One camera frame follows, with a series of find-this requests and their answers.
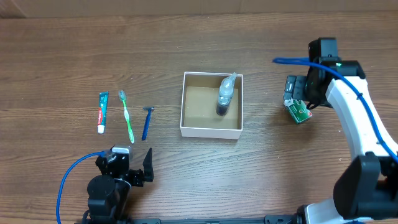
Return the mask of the green Dettol soap bar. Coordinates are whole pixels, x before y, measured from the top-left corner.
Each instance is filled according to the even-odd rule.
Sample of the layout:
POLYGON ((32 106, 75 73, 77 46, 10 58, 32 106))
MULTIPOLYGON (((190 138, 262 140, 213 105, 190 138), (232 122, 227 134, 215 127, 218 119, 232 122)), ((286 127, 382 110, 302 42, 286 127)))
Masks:
POLYGON ((302 100, 291 98, 284 101, 284 106, 287 108, 296 124, 303 123, 312 117, 312 112, 307 109, 306 104, 302 100))

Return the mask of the clear bottle with dark liquid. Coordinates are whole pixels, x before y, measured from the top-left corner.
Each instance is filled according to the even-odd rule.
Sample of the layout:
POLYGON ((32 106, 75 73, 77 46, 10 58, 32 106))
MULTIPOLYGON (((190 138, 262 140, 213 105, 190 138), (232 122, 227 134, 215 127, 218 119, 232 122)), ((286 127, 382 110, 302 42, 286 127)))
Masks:
POLYGON ((216 106, 216 113, 220 116, 224 116, 228 112, 228 108, 234 95, 234 83, 237 76, 237 73, 232 73, 221 82, 216 106))

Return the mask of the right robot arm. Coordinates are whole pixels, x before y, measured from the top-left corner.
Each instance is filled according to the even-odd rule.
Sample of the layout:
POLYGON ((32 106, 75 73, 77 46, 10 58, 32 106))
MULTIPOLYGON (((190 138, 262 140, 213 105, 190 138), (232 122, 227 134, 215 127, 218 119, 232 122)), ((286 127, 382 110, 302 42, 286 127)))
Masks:
POLYGON ((397 143, 384 127, 357 61, 275 58, 275 63, 308 66, 307 76, 289 76, 285 94, 328 106, 346 135, 351 164, 337 180, 333 195, 303 206, 297 223, 361 223, 397 218, 397 143))

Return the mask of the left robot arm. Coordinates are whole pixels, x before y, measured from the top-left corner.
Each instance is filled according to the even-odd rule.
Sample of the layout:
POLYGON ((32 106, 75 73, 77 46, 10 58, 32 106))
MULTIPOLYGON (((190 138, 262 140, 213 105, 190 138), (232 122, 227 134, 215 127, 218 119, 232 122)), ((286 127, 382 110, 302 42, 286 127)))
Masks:
POLYGON ((152 149, 148 150, 142 169, 130 169, 131 158, 129 146, 113 146, 97 157, 101 174, 88 183, 88 211, 83 215, 83 223, 134 222, 124 209, 130 190, 154 179, 152 149))

